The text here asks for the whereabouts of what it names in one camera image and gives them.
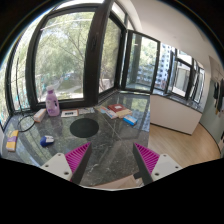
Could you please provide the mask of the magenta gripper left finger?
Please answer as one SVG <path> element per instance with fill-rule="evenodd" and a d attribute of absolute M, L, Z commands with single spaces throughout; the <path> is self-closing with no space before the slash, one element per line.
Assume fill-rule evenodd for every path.
<path fill-rule="evenodd" d="M 50 160 L 41 166 L 41 169 L 75 184 L 79 184 L 85 172 L 91 153 L 92 144 L 88 142 L 66 154 L 55 154 Z"/>

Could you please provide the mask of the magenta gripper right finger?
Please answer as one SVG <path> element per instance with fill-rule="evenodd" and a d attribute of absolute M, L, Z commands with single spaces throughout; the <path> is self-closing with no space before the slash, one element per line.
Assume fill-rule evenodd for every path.
<path fill-rule="evenodd" d="M 182 169 L 168 154 L 158 154 L 138 143 L 133 144 L 133 154 L 145 185 Z"/>

